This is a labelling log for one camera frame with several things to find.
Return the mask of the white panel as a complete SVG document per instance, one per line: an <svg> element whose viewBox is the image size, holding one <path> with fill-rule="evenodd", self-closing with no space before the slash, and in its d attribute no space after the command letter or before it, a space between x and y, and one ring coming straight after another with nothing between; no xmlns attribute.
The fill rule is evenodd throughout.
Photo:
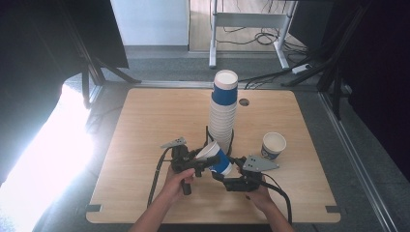
<svg viewBox="0 0 410 232"><path fill-rule="evenodd" d="M110 0L124 45L189 44L189 0Z"/></svg>

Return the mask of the white power strip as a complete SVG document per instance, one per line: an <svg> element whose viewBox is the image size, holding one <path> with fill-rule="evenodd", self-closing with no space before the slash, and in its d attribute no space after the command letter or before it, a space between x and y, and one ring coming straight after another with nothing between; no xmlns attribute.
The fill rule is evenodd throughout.
<svg viewBox="0 0 410 232"><path fill-rule="evenodd" d="M301 66L295 67L292 69L292 73L298 74L298 73L303 73L309 69L311 69L312 66L310 64L303 64Z"/></svg>

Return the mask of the black wire cup holder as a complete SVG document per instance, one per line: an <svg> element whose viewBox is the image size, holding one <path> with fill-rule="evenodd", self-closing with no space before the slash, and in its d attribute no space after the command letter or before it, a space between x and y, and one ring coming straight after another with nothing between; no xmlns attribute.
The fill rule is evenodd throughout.
<svg viewBox="0 0 410 232"><path fill-rule="evenodd" d="M212 135L210 132L210 128L208 126L205 127L205 141L203 146L210 144L213 141L216 141L220 148L224 151L226 155L229 157L232 154L232 144L234 141L234 130L231 130L230 133L224 135L223 137L217 137L216 135Z"/></svg>

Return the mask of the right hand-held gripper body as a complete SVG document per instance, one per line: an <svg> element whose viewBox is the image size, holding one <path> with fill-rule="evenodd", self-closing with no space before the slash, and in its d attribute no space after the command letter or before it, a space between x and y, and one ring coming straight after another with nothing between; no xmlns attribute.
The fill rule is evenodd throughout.
<svg viewBox="0 0 410 232"><path fill-rule="evenodd" d="M274 170L279 165L273 161L258 156L249 155L242 168L239 168L240 177L224 178L223 185L227 191L250 192L259 188L262 184L262 173Z"/></svg>

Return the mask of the person's left hand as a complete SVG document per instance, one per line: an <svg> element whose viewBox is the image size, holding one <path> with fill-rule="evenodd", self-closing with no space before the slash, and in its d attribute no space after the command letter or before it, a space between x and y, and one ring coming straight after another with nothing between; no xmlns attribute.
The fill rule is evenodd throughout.
<svg viewBox="0 0 410 232"><path fill-rule="evenodd" d="M185 181L190 184L193 181L193 174L193 168L176 173L169 167L159 197L168 205L175 203L183 195L182 182Z"/></svg>

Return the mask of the black metal stand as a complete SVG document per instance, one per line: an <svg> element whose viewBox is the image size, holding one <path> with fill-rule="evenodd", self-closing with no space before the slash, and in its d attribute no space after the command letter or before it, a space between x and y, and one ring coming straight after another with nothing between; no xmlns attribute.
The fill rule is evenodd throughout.
<svg viewBox="0 0 410 232"><path fill-rule="evenodd" d="M334 49L329 55L329 58L321 65L313 68L302 74L294 80L282 83L283 87L294 87L308 80L316 74L323 73L316 84L318 92L327 92L330 87L333 87L331 107L337 119L340 119L340 98L341 98L341 83L340 66L346 60L345 50L348 47L354 33L357 31L364 15L366 14L372 0L353 0L354 8L347 17L338 26L333 37L328 43L321 46L316 54L328 52L330 47Z"/></svg>

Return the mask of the black tripod stand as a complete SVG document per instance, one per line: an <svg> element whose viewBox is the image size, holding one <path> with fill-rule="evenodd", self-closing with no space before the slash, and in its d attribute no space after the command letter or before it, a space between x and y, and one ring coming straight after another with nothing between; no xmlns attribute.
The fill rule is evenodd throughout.
<svg viewBox="0 0 410 232"><path fill-rule="evenodd" d="M89 53L76 25L71 17L69 9L65 0L58 0L58 5L62 11L64 22L70 34L73 44L77 50L78 56L81 60L81 93L84 106L89 109L92 106L93 100L98 96L101 88L104 86L105 77L102 68L108 69L121 79L131 84L140 84L141 80L135 79L118 68L108 66L100 58Z"/></svg>

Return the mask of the dark curtain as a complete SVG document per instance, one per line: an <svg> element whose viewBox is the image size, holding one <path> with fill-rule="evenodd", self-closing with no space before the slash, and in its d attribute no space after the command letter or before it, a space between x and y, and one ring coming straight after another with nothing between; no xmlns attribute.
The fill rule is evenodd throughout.
<svg viewBox="0 0 410 232"><path fill-rule="evenodd" d="M349 103L410 182L410 0L331 0L367 10L341 55Z"/></svg>
<svg viewBox="0 0 410 232"><path fill-rule="evenodd" d="M0 0L0 186L88 57L129 65L110 0Z"/></svg>

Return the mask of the white metal desk frame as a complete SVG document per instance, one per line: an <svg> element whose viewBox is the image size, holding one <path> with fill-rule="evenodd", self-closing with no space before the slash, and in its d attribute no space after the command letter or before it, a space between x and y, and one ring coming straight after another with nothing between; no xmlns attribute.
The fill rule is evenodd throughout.
<svg viewBox="0 0 410 232"><path fill-rule="evenodd" d="M275 51L281 67L289 69L283 53L285 37L290 27L297 1L291 1L285 14L246 14L223 13L218 11L218 0L211 0L211 40L209 48L209 67L217 65L217 28L218 27L247 27L247 28L275 28L279 29L278 39L274 42Z"/></svg>

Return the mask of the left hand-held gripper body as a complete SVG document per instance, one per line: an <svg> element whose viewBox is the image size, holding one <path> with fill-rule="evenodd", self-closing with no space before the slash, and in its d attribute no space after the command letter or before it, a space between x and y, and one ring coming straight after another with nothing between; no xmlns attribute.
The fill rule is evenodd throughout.
<svg viewBox="0 0 410 232"><path fill-rule="evenodd" d="M171 150L171 162L169 167L171 167L176 173L180 173L190 168L195 168L195 156L190 154L184 137L170 141L164 145L161 145L161 147L164 149L165 153L167 153L168 150ZM182 182L182 189L184 195L191 194L190 184L185 181Z"/></svg>

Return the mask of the metal floor rail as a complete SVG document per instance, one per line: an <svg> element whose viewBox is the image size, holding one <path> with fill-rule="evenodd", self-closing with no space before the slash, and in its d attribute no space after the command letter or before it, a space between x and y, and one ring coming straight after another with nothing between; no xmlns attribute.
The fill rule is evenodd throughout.
<svg viewBox="0 0 410 232"><path fill-rule="evenodd" d="M398 232L395 222L390 214L384 200L382 199L376 185L368 174L365 165L363 164L359 153L357 152L353 142L350 139L344 125L337 118L332 110L332 104L326 94L319 93L318 97L322 102L325 111L337 133L341 145L348 157L356 176L361 183L361 186L366 194L366 198L375 213L384 232Z"/></svg>

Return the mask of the stack of white paper cups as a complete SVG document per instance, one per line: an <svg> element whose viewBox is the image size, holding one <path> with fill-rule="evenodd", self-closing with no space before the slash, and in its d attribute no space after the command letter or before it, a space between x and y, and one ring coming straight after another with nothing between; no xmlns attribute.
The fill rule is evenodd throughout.
<svg viewBox="0 0 410 232"><path fill-rule="evenodd" d="M228 154L232 139L238 100L238 75L222 70L216 73L210 99L208 131Z"/></svg>

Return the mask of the blue banded paper cup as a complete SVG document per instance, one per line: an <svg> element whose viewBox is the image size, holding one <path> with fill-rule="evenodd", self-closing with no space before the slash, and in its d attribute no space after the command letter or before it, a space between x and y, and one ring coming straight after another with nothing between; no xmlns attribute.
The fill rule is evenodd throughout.
<svg viewBox="0 0 410 232"><path fill-rule="evenodd" d="M218 156L220 158L220 163L209 167L209 169L224 176L229 174L232 169L232 164L229 161L228 156L224 153L224 151L220 148L220 145L216 141L213 141L210 144L206 145L195 158L210 158L213 156Z"/></svg>
<svg viewBox="0 0 410 232"><path fill-rule="evenodd" d="M287 141L282 134L278 132L268 132L262 139L261 155L266 159L274 160L286 146Z"/></svg>

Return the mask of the person's right hand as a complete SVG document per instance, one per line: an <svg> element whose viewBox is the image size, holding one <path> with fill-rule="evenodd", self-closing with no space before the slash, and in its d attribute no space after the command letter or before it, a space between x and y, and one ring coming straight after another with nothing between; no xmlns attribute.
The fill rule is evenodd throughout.
<svg viewBox="0 0 410 232"><path fill-rule="evenodd" d="M255 205L255 207L263 213L267 213L275 205L268 189L260 186L258 189L247 192L246 197Z"/></svg>

